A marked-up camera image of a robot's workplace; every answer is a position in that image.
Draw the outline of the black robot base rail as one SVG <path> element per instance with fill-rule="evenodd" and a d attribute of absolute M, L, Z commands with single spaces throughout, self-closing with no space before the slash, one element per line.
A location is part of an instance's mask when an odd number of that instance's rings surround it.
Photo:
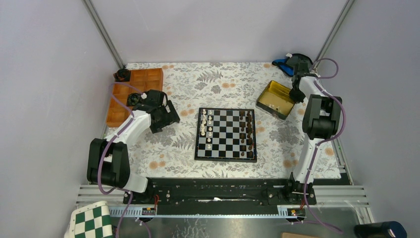
<path fill-rule="evenodd" d="M 284 178 L 151 178 L 123 203 L 151 205 L 158 215 L 274 215 L 278 206 L 316 204 L 314 189 Z"/>

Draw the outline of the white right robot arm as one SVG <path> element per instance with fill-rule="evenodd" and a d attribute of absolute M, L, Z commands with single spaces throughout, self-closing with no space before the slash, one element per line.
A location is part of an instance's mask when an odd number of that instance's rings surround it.
<path fill-rule="evenodd" d="M 295 182 L 310 184 L 314 180 L 312 169 L 318 160 L 319 144 L 330 140 L 338 131 L 342 98 L 332 96 L 317 83 L 316 74 L 310 72 L 307 61 L 299 61 L 293 66 L 289 96 L 296 103 L 308 100 L 302 121 L 304 146 L 292 175 Z"/>

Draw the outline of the gold metal tin box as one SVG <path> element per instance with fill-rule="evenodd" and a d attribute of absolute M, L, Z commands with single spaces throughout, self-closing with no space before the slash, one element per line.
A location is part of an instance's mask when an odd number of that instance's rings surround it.
<path fill-rule="evenodd" d="M 295 105 L 290 91 L 290 88 L 272 80 L 257 98 L 256 106 L 278 119 L 286 120 Z"/>

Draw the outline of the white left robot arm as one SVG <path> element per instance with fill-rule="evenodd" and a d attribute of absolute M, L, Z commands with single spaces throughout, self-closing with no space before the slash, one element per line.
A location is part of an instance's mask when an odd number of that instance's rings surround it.
<path fill-rule="evenodd" d="M 152 201 L 154 191 L 148 187 L 146 177 L 131 172 L 128 149 L 144 131 L 162 132 L 164 127 L 179 123 L 180 117 L 167 94 L 158 90 L 141 94 L 129 113 L 116 132 L 90 143 L 87 180 L 99 186 L 135 192 L 135 198 L 147 204 Z"/>

